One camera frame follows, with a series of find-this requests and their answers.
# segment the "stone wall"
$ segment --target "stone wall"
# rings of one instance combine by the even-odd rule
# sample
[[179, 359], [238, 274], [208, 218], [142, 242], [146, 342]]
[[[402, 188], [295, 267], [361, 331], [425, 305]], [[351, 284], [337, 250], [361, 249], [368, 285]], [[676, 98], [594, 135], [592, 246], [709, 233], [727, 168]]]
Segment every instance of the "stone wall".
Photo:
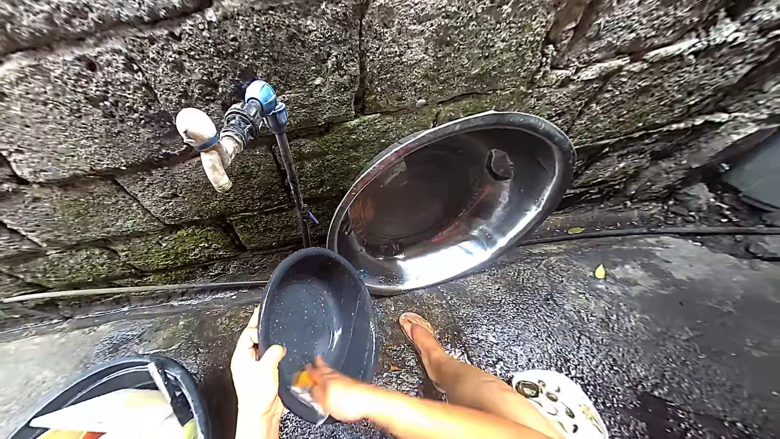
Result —
[[289, 107], [320, 239], [373, 155], [487, 109], [569, 134], [566, 205], [663, 198], [780, 121], [780, 0], [0, 5], [2, 296], [267, 276], [298, 241], [271, 139], [220, 195], [173, 126], [254, 77]]

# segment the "wet concrete floor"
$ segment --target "wet concrete floor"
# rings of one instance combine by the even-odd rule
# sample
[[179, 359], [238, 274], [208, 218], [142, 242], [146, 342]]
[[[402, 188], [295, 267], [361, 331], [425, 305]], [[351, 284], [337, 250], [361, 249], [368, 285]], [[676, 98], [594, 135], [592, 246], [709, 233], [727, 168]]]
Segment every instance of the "wet concrete floor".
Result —
[[[603, 263], [604, 280], [593, 271]], [[517, 248], [439, 287], [375, 298], [374, 382], [439, 398], [396, 323], [416, 311], [463, 361], [509, 379], [565, 373], [591, 396], [612, 437], [780, 434], [780, 269], [676, 237]], [[183, 299], [71, 319], [0, 338], [0, 436], [88, 366], [154, 353], [198, 379], [217, 433], [231, 437], [229, 358], [259, 291]], [[314, 427], [285, 414], [283, 437], [384, 437], [363, 421]]]

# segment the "leaf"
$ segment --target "leaf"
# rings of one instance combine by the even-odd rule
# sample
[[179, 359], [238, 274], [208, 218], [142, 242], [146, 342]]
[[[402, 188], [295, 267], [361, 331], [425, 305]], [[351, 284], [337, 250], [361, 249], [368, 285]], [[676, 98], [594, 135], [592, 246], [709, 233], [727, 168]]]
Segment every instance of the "leaf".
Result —
[[593, 275], [596, 276], [596, 279], [604, 279], [607, 276], [607, 269], [604, 268], [604, 264], [598, 264]]

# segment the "human hand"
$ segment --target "human hand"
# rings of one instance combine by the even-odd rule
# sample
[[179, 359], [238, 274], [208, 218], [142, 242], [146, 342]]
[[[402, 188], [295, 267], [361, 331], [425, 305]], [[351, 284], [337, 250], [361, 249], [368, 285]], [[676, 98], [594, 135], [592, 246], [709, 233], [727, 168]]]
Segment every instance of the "human hand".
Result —
[[318, 356], [306, 366], [314, 385], [311, 396], [322, 408], [340, 421], [357, 421], [368, 414], [373, 388], [333, 369]]
[[239, 400], [239, 417], [252, 420], [264, 416], [282, 415], [284, 405], [279, 399], [279, 362], [285, 349], [277, 344], [268, 348], [258, 359], [257, 325], [260, 307], [255, 308], [249, 323], [239, 336], [236, 350], [230, 360], [230, 373]]

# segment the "black hose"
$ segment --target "black hose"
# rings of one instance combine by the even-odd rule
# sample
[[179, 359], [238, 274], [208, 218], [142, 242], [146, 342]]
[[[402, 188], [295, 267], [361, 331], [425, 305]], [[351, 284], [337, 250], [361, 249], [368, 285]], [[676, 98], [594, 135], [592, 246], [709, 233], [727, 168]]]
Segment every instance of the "black hose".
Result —
[[303, 247], [311, 247], [311, 233], [309, 232], [309, 211], [303, 204], [303, 196], [300, 193], [298, 184], [298, 174], [295, 172], [293, 163], [293, 154], [290, 151], [290, 143], [287, 141], [287, 133], [276, 134], [276, 143], [279, 145], [279, 152], [282, 153], [282, 163], [287, 172], [287, 183], [292, 190], [292, 199], [295, 202], [296, 215], [298, 216], [298, 225], [300, 226], [300, 235], [303, 238]]
[[776, 235], [780, 234], [780, 227], [645, 227], [636, 229], [598, 230], [578, 234], [565, 234], [549, 237], [539, 237], [522, 241], [518, 247], [534, 244], [547, 244], [550, 242], [575, 241], [578, 239], [591, 239], [596, 237], [616, 236], [640, 236], [640, 235]]

